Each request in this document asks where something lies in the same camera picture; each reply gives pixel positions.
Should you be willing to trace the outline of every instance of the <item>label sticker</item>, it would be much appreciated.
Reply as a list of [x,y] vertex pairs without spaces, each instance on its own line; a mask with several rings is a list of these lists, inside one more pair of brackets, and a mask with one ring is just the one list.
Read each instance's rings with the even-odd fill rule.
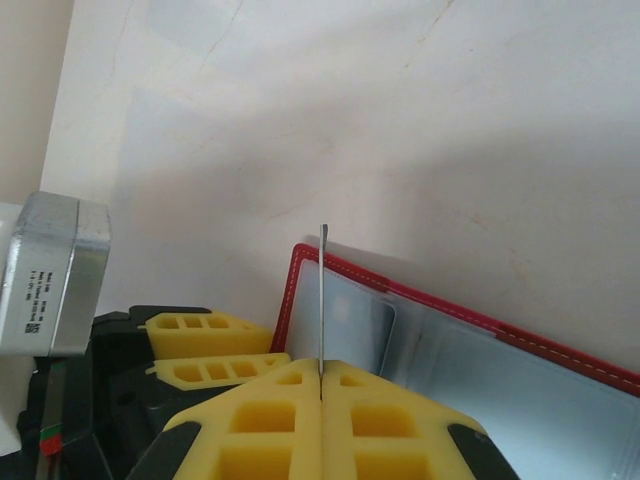
[[24,322],[23,333],[38,335],[44,328],[43,323],[47,320],[47,313],[51,311],[51,286],[54,281],[54,272],[50,270],[29,272],[20,315]]

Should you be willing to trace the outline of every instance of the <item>white wall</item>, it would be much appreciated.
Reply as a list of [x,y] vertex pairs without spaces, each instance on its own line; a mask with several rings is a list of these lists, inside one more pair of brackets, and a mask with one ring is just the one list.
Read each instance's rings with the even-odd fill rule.
[[0,15],[0,201],[38,189],[73,0],[3,0]]
[[111,206],[101,310],[272,324],[291,247],[326,221],[349,258],[638,369],[638,18],[77,0],[42,187]]

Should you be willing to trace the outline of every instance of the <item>qr code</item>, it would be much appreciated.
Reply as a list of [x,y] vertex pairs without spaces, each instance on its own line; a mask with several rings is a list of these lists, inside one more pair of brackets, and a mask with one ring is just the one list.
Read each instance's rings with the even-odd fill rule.
[[24,328],[24,333],[40,333],[40,324],[27,323],[27,326]]

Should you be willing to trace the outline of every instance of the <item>beige wall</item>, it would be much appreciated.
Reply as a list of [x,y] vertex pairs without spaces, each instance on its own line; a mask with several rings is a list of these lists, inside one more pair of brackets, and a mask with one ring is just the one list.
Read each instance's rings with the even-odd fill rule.
[[37,190],[73,0],[4,0],[0,17],[0,201]]

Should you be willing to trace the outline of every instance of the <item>white stitching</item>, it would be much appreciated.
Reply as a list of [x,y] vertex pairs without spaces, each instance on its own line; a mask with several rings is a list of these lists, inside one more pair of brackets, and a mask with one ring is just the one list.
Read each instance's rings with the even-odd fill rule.
[[[298,257],[299,257],[299,255],[300,255],[300,251],[298,250],[298,251],[296,251],[296,254],[294,255],[293,260],[292,260],[292,265],[294,266],[294,268],[298,268],[298,272],[297,272],[298,275],[299,275],[299,271],[300,271],[299,265],[298,265]],[[317,258],[318,258],[318,254],[311,253],[311,259],[312,260],[315,259],[317,261]],[[375,279],[371,278],[370,276],[363,275],[363,274],[361,274],[359,272],[351,270],[350,268],[344,267],[344,266],[342,266],[342,265],[340,265],[340,264],[338,264],[338,263],[336,263],[336,262],[334,262],[332,260],[326,259],[325,263],[327,265],[332,265],[335,268],[335,270],[338,270],[338,271],[341,271],[341,272],[346,272],[346,273],[349,273],[349,274],[351,274],[353,276],[356,276],[358,278],[362,278],[364,280],[367,280],[369,283],[374,283],[376,285],[379,285],[383,289],[388,289],[389,291],[391,291],[393,293],[396,293],[398,295],[402,295],[403,297],[406,297],[406,298],[408,298],[410,300],[416,301],[416,302],[421,303],[423,305],[427,305],[428,307],[434,308],[434,309],[439,310],[441,312],[448,313],[448,314],[450,314],[450,315],[452,315],[452,316],[454,316],[456,318],[460,318],[462,320],[466,320],[467,322],[469,322],[469,323],[471,323],[473,325],[479,325],[479,326],[481,326],[481,327],[483,327],[483,328],[485,328],[487,330],[490,330],[492,332],[498,332],[498,333],[502,333],[504,335],[508,335],[508,336],[510,336],[512,338],[515,338],[516,340],[518,340],[520,342],[525,342],[525,343],[528,343],[530,345],[533,345],[534,347],[541,348],[543,350],[547,350],[549,353],[552,353],[554,355],[558,355],[558,356],[560,356],[562,358],[565,358],[567,360],[573,360],[573,362],[578,363],[580,365],[583,365],[585,367],[588,367],[588,368],[590,368],[592,370],[595,370],[598,373],[602,373],[602,374],[607,375],[607,376],[609,376],[611,378],[614,378],[616,380],[622,380],[622,382],[624,382],[624,383],[628,383],[629,385],[632,385],[634,387],[639,387],[640,388],[640,384],[634,383],[634,382],[632,382],[630,380],[627,380],[625,378],[620,378],[619,375],[616,375],[616,374],[611,373],[611,372],[607,372],[606,370],[603,370],[601,368],[594,367],[593,365],[591,365],[589,363],[583,362],[583,361],[581,361],[581,360],[579,360],[577,358],[570,357],[569,355],[566,355],[564,353],[557,352],[556,350],[552,350],[552,349],[550,349],[550,348],[548,348],[548,347],[546,347],[544,345],[540,345],[539,343],[532,342],[532,341],[527,340],[527,339],[522,338],[522,337],[518,337],[518,336],[516,336],[516,335],[514,335],[512,333],[506,332],[505,330],[503,330],[503,329],[501,329],[499,327],[496,327],[495,325],[491,325],[491,324],[479,321],[479,320],[477,320],[477,319],[475,319],[475,318],[473,318],[473,317],[471,317],[471,316],[469,316],[469,315],[467,315],[465,313],[455,311],[455,310],[453,310],[451,308],[444,307],[442,305],[436,305],[433,302],[430,302],[430,301],[425,300],[423,298],[418,298],[418,297],[416,297],[414,295],[411,295],[409,293],[406,293],[406,292],[401,292],[398,289],[394,288],[393,286],[385,285],[384,283],[379,282],[378,280],[375,280]],[[292,295],[292,292],[293,292],[293,283],[297,280],[297,276],[298,275],[292,275],[291,279],[289,281],[289,284],[287,285],[287,296],[285,298],[285,311],[284,311],[283,318],[287,318],[287,316],[291,315],[291,311],[290,310],[291,310],[293,305],[292,305],[292,303],[290,303],[290,299],[291,299],[291,295]],[[279,332],[278,338],[276,338],[276,342],[279,342],[281,340],[281,338],[282,338],[282,335],[284,335],[284,334],[286,334],[286,333]]]

